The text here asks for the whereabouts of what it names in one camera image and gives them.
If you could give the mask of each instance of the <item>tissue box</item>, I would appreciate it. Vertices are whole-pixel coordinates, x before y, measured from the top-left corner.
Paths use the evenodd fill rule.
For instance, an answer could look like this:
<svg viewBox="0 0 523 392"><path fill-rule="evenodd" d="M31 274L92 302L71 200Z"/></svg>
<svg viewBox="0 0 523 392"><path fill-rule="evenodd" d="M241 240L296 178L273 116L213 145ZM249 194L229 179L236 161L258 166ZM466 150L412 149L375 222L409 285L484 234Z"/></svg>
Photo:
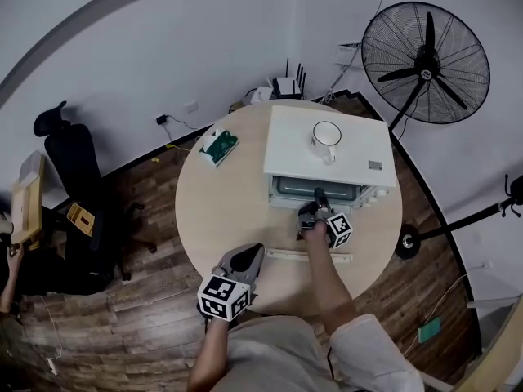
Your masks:
<svg viewBox="0 0 523 392"><path fill-rule="evenodd" d="M211 135L202 136L202 140L203 147L199 153L214 167L218 167L239 142L236 136L222 128L216 129Z"/></svg>

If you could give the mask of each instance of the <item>person's shirt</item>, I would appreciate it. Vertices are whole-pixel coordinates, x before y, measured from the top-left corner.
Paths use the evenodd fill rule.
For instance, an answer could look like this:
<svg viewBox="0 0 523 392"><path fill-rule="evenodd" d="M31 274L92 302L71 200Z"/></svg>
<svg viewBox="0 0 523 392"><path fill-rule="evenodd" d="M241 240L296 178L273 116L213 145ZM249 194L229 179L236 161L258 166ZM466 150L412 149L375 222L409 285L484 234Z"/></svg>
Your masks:
<svg viewBox="0 0 523 392"><path fill-rule="evenodd" d="M230 331L227 373L212 392L418 392L423 383L373 315L331 336L342 373L333 380L312 327L296 317L266 317Z"/></svg>

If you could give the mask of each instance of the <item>fan stand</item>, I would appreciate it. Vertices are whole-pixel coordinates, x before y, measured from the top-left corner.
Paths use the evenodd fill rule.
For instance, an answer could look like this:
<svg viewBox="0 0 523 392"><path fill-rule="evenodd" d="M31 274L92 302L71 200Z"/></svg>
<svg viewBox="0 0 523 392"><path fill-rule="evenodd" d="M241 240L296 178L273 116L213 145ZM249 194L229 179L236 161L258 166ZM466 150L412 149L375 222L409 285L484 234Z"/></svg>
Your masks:
<svg viewBox="0 0 523 392"><path fill-rule="evenodd" d="M414 99L416 98L418 93L422 90L423 85L426 82L427 81L425 79L423 79L421 76L419 77L418 85L414 88L412 93L410 93L409 98L407 99L407 101L405 102L403 107L401 108L400 112L396 115L396 117L392 121L391 125L389 126L389 132L392 132L392 130L396 127L396 125L400 121L401 117L407 112L407 110L409 109L410 105L414 102Z"/></svg>
<svg viewBox="0 0 523 392"><path fill-rule="evenodd" d="M502 216L506 216L506 209L511 208L511 211L518 217L521 217L521 214L514 209L514 205L523 205L523 176L515 179L510 185L510 193L507 189L508 175L505 175L505 193L508 196L508 199L503 200L500 203L495 203L485 209L476 212L466 218L457 220L449 225L441 226L440 228L433 229L424 234L420 234L418 230L409 224L403 224L401 226L400 238L396 244L396 255L403 260L409 260L415 257L419 253L421 247L421 242L437 237L438 235L445 234L450 231L455 231L456 229L463 228L465 226L476 223L477 221L484 220L489 216L495 215L498 212L502 212Z"/></svg>

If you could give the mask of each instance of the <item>hand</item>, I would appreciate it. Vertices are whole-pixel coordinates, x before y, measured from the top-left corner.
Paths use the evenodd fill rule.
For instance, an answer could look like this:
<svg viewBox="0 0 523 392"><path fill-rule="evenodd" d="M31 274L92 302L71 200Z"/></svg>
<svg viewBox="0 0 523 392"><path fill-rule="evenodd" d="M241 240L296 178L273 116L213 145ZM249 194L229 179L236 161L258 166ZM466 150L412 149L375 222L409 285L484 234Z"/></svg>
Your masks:
<svg viewBox="0 0 523 392"><path fill-rule="evenodd" d="M16 254L11 257L10 251L15 250ZM18 274L18 269L20 268L20 263L22 262L22 258L24 258L24 246L20 245L18 248L15 248L15 246L10 246L7 248L7 264L9 265L9 275L16 275Z"/></svg>
<svg viewBox="0 0 523 392"><path fill-rule="evenodd" d="M317 220L314 228L302 231L302 237L307 243L327 243L327 224L322 220Z"/></svg>

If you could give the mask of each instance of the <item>fan blade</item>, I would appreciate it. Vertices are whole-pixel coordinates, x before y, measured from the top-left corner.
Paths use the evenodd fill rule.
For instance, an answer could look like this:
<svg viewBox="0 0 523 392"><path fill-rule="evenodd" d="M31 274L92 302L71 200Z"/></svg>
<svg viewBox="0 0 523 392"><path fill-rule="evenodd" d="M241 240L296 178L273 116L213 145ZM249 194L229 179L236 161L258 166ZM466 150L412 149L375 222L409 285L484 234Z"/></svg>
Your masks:
<svg viewBox="0 0 523 392"><path fill-rule="evenodd" d="M440 85L441 89L447 93L452 100L454 100L463 109L468 110L468 107L463 103L463 100L461 100L461 98L456 93L454 93L454 90L452 90L441 78L435 77L434 79Z"/></svg>
<svg viewBox="0 0 523 392"><path fill-rule="evenodd" d="M436 52L434 48L434 20L432 14L427 12L427 27L425 29L425 53L433 56Z"/></svg>
<svg viewBox="0 0 523 392"><path fill-rule="evenodd" d="M417 73L418 73L418 69L398 69L396 71L392 71L391 73L382 75L378 79L378 81L379 82L389 82L391 80L399 80L400 78L410 77L410 76L416 75Z"/></svg>

